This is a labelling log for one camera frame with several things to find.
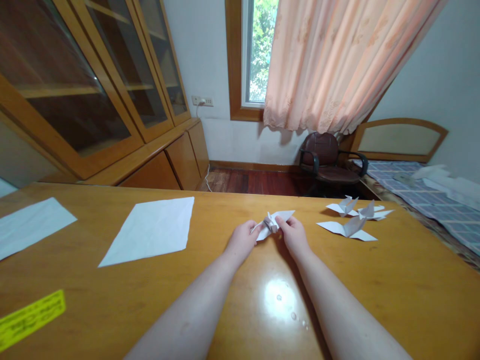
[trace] forearm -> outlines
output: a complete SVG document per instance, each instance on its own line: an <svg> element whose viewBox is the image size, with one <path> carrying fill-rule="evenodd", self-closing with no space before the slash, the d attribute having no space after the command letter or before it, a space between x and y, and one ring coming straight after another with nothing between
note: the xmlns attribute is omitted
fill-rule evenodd
<svg viewBox="0 0 480 360"><path fill-rule="evenodd" d="M313 252L294 257L334 359L411 359Z"/></svg>
<svg viewBox="0 0 480 360"><path fill-rule="evenodd" d="M126 359L204 359L240 264L218 257L153 324Z"/></svg>

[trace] curtain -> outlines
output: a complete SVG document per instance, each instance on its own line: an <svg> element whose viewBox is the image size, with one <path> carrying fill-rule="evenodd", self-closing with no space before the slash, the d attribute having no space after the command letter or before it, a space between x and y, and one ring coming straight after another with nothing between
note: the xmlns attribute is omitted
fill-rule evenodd
<svg viewBox="0 0 480 360"><path fill-rule="evenodd" d="M446 0L279 0L263 122L351 134Z"/></svg>

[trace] wooden headboard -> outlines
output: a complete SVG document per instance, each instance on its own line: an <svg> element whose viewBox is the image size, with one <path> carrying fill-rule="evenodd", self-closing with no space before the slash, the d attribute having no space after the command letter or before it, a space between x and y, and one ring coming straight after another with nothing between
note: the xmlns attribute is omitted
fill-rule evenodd
<svg viewBox="0 0 480 360"><path fill-rule="evenodd" d="M369 160L397 160L427 163L448 134L433 122L415 118L390 118L358 126L352 152Z"/></svg>

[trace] electrical outlet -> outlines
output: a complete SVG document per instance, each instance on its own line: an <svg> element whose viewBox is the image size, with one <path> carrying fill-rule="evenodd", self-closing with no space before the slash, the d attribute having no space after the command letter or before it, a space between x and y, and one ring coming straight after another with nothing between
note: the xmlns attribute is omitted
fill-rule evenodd
<svg viewBox="0 0 480 360"><path fill-rule="evenodd" d="M204 97L204 96L197 96L197 95L192 95L191 96L191 100L193 102L193 105L198 105L200 104L200 102L202 100L205 101L205 103L203 105L200 105L200 106L213 106L214 105L214 101L212 100L211 97Z"/></svg>
<svg viewBox="0 0 480 360"><path fill-rule="evenodd" d="M202 99L205 100L205 105L203 105L203 106L213 106L214 105L214 101L212 100L211 97L202 97Z"/></svg>

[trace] bedsheet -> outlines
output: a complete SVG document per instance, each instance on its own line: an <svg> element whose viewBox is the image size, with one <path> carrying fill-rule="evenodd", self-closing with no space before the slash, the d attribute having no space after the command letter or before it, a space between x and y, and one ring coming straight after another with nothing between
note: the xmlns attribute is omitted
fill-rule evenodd
<svg viewBox="0 0 480 360"><path fill-rule="evenodd" d="M348 167L360 167L352 159ZM409 187L395 179L397 173L411 175L423 165L414 161L368 162L362 182L383 201L395 201L432 231L445 245L480 273L480 212L449 199L445 193L417 180Z"/></svg>

